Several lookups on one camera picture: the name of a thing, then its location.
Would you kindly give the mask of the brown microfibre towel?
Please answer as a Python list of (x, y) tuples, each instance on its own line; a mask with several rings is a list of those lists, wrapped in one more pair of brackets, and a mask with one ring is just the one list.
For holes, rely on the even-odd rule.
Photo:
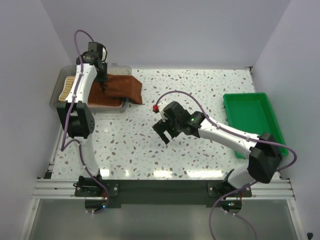
[(117, 107), (123, 102), (126, 93), (126, 90), (118, 83), (94, 82), (89, 92), (88, 103), (90, 105)]

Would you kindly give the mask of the yellow white striped towel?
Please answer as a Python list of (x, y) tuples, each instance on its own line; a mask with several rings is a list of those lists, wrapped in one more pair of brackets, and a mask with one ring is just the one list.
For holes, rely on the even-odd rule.
[(67, 76), (65, 78), (62, 92), (60, 93), (60, 95), (58, 97), (59, 102), (64, 102), (66, 100), (66, 98), (68, 97), (68, 95), (72, 89), (74, 81), (75, 81), (75, 76)]

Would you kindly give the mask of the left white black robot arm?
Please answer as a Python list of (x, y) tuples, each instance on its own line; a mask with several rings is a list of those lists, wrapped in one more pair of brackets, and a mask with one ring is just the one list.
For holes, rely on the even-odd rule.
[(56, 110), (63, 127), (61, 150), (71, 143), (78, 148), (81, 173), (74, 184), (78, 197), (101, 196), (107, 198), (108, 190), (102, 183), (100, 168), (93, 149), (95, 119), (88, 107), (91, 87), (94, 82), (107, 79), (108, 52), (101, 43), (91, 41), (88, 49), (76, 59), (74, 81), (65, 79), (67, 89), (65, 99), (56, 105)]

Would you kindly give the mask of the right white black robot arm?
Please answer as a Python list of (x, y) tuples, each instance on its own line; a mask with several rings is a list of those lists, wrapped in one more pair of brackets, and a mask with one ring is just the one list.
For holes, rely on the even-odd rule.
[(214, 186), (219, 195), (235, 196), (242, 187), (255, 181), (270, 183), (283, 159), (279, 147), (272, 144), (275, 139), (269, 133), (261, 136), (249, 133), (241, 137), (240, 130), (224, 125), (203, 112), (189, 113), (176, 101), (161, 101), (152, 110), (161, 115), (152, 128), (165, 144), (170, 141), (165, 132), (171, 138), (183, 133), (219, 143), (248, 159), (247, 166), (230, 170), (224, 180)]

